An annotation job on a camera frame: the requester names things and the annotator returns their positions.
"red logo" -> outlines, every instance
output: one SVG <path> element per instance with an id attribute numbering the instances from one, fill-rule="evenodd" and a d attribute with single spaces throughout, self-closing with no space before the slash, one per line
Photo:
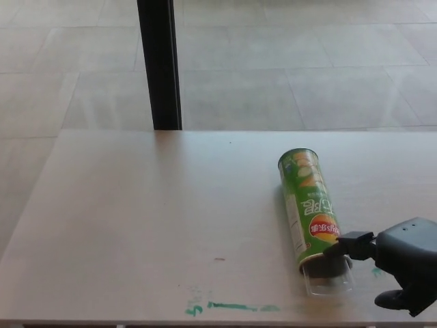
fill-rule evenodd
<path id="1" fill-rule="evenodd" d="M 327 214 L 316 215 L 309 224 L 309 233 L 321 241 L 335 243 L 340 236 L 340 229 L 333 217 Z"/>

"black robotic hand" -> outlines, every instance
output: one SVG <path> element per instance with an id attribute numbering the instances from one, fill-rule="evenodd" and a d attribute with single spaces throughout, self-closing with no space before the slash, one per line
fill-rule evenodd
<path id="1" fill-rule="evenodd" d="M 402 289 L 378 295 L 375 304 L 382 308 L 408 310 L 411 316 L 417 316 L 437 300 L 436 222 L 416 217 L 377 236 L 373 232 L 349 232 L 324 255 L 372 258 L 376 267 L 393 275 Z"/>

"table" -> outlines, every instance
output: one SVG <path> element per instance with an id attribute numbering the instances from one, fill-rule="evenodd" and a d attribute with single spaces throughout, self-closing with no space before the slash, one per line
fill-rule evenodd
<path id="1" fill-rule="evenodd" d="M 62 131 L 0 262 L 0 323 L 437 323 L 376 307 L 397 289 L 355 262 L 353 292 L 310 299 L 277 161 L 308 147 L 343 231 L 436 219 L 434 133 Z"/>

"clear plastic lid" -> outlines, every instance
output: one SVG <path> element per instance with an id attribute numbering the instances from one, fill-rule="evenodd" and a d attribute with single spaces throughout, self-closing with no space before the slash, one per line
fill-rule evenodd
<path id="1" fill-rule="evenodd" d="M 318 264 L 314 262 L 307 261 L 300 268 L 309 296 L 335 296 L 353 289 L 352 262 L 348 257 L 336 260 L 324 258 Z"/>

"handwritten mark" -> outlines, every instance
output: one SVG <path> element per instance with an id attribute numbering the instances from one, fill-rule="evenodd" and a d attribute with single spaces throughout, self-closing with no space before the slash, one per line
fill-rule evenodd
<path id="1" fill-rule="evenodd" d="M 199 312 L 199 314 L 201 314 L 203 312 L 203 308 L 200 305 L 196 305 L 192 310 L 190 309 L 185 310 L 185 313 L 191 316 L 196 316 L 196 312 Z"/>
<path id="2" fill-rule="evenodd" d="M 259 309 L 262 312 L 278 312 L 281 309 L 275 305 L 265 305 Z"/>
<path id="3" fill-rule="evenodd" d="M 235 309 L 235 310 L 248 310 L 252 312 L 258 311 L 257 307 L 250 307 L 243 304 L 225 304 L 225 303 L 213 303 L 208 302 L 208 309 L 210 308 L 224 308 L 224 309 Z"/>

